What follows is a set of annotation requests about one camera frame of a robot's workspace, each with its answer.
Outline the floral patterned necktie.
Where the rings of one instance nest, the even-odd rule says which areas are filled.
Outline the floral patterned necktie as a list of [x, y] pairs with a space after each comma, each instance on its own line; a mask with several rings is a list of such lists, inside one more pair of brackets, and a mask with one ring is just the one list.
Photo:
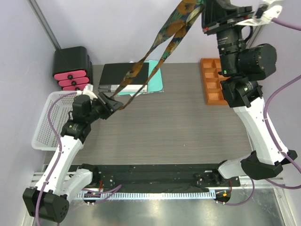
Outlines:
[[128, 102], [119, 108], [119, 110], [123, 110], [126, 108], [133, 99], [138, 95], [138, 93], [147, 85], [147, 83], [151, 80], [151, 78], [156, 74], [156, 72], [160, 69], [162, 64], [166, 61], [166, 59], [173, 53], [173, 51], [178, 47], [181, 43], [185, 35], [188, 33], [190, 28], [193, 26], [194, 22], [197, 20], [199, 15], [205, 9], [205, 1], [204, 0], [182, 0], [171, 13], [167, 21], [159, 30], [152, 46], [149, 51], [145, 54], [145, 56], [138, 62], [132, 66], [132, 68], [125, 74], [122, 82], [111, 96], [114, 98], [119, 92], [121, 92], [127, 85], [129, 85], [133, 78], [138, 75], [140, 72], [142, 65], [146, 58], [162, 43], [171, 38], [171, 41], [167, 45], [164, 50], [160, 60], [157, 65], [151, 71], [148, 79], [144, 82], [144, 84], [139, 88], [137, 92], [128, 100]]

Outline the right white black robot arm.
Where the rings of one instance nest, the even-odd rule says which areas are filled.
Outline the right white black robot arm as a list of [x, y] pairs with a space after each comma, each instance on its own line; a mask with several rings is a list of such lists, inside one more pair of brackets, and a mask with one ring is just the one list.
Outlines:
[[254, 180], [274, 178], [285, 164], [297, 158], [281, 141], [267, 113], [259, 81], [276, 71], [276, 49], [267, 43], [246, 47], [242, 29], [273, 22], [282, 12], [280, 0], [263, 0], [258, 9], [238, 7], [228, 0], [207, 0], [202, 12], [202, 28], [216, 35], [221, 62], [222, 94], [239, 116], [254, 145], [246, 157], [226, 160], [212, 174], [213, 182], [225, 185], [230, 178], [249, 176]]

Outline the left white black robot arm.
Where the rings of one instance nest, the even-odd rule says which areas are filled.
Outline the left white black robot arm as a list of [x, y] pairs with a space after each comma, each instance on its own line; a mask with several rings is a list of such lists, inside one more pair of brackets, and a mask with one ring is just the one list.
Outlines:
[[89, 164], [77, 169], [68, 181], [65, 177], [73, 159], [83, 147], [92, 123], [98, 119], [108, 119], [123, 107], [122, 102], [104, 93], [96, 95], [89, 90], [77, 91], [64, 94], [62, 98], [68, 96], [73, 97], [72, 110], [60, 133], [55, 130], [50, 119], [52, 109], [47, 113], [48, 123], [58, 141], [53, 158], [34, 188], [26, 188], [23, 193], [27, 211], [35, 218], [38, 226], [42, 219], [60, 224], [77, 194], [86, 186], [94, 188], [99, 185], [98, 169]]

